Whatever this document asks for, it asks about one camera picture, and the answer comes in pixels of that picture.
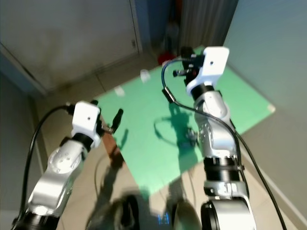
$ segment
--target curtain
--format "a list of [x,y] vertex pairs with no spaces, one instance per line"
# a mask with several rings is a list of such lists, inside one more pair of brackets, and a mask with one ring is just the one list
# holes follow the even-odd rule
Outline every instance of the curtain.
[[238,0],[183,0],[180,47],[222,46]]

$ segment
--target red object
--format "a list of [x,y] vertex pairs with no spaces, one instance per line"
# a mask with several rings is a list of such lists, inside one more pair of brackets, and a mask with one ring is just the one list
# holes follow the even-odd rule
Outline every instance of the red object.
[[162,65],[163,62],[173,60],[175,57],[176,57],[175,55],[169,52],[163,53],[158,57],[158,63],[159,65]]

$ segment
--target green tabletop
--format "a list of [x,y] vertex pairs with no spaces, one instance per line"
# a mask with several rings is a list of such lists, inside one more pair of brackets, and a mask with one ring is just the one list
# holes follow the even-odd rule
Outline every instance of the green tabletop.
[[[106,121],[111,121],[119,108],[124,110],[114,136],[140,190],[149,195],[202,160],[197,147],[178,147],[179,142],[185,141],[187,127],[197,130],[197,126],[192,112],[169,104],[162,94],[161,69],[159,66],[149,71],[150,78],[146,81],[138,76],[97,97]],[[182,69],[181,63],[166,69],[168,87],[180,102],[193,106],[183,78],[173,78],[174,69]],[[273,112],[270,102],[228,67],[216,88],[222,92],[231,119],[241,134]]]

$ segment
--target tiled floor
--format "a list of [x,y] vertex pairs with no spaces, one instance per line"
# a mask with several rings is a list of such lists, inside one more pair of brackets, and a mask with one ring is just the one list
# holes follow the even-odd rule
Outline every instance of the tiled floor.
[[[157,63],[151,55],[132,57],[117,67],[97,72],[91,77],[70,87],[62,88],[47,98],[37,101],[38,116],[41,118],[50,108],[65,102],[89,101],[93,97],[138,76],[141,69],[152,69],[155,66]],[[42,131],[47,153],[50,154],[63,137],[70,134],[71,117],[63,112],[58,112],[46,122]],[[266,192],[248,171],[246,177],[250,190],[250,202],[258,229],[281,229],[274,207]],[[203,192],[205,174],[202,163],[196,165],[189,172],[185,172],[181,179],[183,191],[178,189],[178,192],[184,194],[200,215],[201,205],[207,200]],[[93,149],[86,159],[84,169],[74,183],[73,193],[61,217],[58,230],[84,230],[94,209],[97,210],[103,204],[131,192],[137,194],[138,187],[127,166],[123,166],[118,172],[109,169],[109,158],[106,155],[105,147],[101,144],[99,148]],[[169,187],[167,186],[152,195],[149,201],[144,201],[139,198],[139,195],[137,196],[141,210],[141,229],[170,229],[166,225],[158,226],[157,220],[157,215],[162,215],[166,209],[166,200],[169,195]],[[296,229],[286,216],[285,221],[289,230]]]

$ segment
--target cabinet door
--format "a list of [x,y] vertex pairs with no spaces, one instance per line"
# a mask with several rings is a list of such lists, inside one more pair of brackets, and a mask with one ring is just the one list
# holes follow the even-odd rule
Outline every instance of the cabinet door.
[[129,0],[0,0],[2,44],[48,90],[138,52]]

